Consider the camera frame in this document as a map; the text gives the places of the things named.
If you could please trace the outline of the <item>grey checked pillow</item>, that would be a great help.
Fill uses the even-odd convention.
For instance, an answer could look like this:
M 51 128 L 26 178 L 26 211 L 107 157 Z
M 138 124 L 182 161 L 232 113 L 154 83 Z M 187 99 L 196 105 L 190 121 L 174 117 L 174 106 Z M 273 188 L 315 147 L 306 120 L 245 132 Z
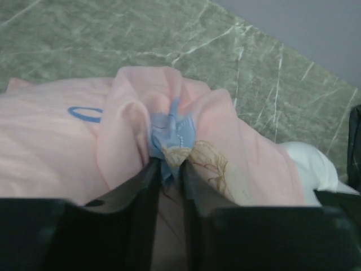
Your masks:
M 347 147 L 347 184 L 360 192 L 360 105 L 354 106 L 349 116 L 349 139 Z M 346 192 L 315 191 L 323 206 L 339 208 L 352 221 L 360 242 L 360 194 Z

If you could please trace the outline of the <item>white pillow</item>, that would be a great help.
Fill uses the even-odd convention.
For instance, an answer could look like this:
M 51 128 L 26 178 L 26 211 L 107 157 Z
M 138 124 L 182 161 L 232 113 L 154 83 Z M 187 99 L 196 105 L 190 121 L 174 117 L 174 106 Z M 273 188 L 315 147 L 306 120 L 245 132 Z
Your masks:
M 294 161 L 307 201 L 316 200 L 314 191 L 358 195 L 359 192 L 338 179 L 334 164 L 316 147 L 302 142 L 280 144 Z

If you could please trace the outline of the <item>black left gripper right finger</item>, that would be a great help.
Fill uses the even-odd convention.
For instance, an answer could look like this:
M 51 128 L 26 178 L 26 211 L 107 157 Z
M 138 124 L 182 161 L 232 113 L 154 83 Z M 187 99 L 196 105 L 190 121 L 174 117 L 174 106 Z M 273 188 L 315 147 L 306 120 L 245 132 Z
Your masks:
M 188 270 L 359 270 L 353 207 L 240 207 L 182 164 Z

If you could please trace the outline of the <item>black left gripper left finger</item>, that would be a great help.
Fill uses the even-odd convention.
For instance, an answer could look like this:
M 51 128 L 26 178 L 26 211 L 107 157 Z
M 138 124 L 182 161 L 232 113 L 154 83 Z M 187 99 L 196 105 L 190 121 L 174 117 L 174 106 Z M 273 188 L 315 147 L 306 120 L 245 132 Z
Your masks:
M 161 184 L 152 159 L 81 206 L 65 199 L 1 199 L 2 270 L 150 270 Z

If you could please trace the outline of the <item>pink printed pillowcase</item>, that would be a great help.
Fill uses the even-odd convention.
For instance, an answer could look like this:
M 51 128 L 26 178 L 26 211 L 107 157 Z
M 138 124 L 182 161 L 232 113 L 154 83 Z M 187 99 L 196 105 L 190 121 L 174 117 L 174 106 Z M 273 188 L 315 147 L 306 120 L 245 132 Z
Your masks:
M 179 167 L 240 206 L 305 204 L 295 163 L 237 116 L 227 90 L 170 67 L 31 84 L 1 94 L 1 195 L 84 204 L 162 161 L 153 270 L 185 270 Z

